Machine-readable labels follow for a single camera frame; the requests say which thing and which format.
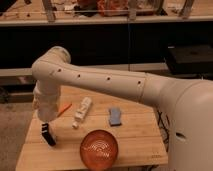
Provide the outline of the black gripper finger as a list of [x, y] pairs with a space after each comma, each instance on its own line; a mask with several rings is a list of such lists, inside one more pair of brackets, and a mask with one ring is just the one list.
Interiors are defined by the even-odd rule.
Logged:
[[41, 135], [45, 139], [45, 141], [47, 142], [48, 145], [50, 145], [50, 146], [55, 146], [56, 145], [56, 141], [55, 141], [53, 135], [50, 133], [50, 129], [49, 129], [49, 124], [48, 123], [44, 123], [42, 125]]

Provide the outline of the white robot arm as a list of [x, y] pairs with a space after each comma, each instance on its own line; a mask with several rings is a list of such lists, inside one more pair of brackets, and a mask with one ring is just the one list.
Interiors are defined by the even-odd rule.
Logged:
[[169, 119], [169, 171], [213, 171], [213, 81], [75, 66], [61, 46], [39, 57], [32, 75], [41, 121], [56, 119], [62, 85], [142, 103]]

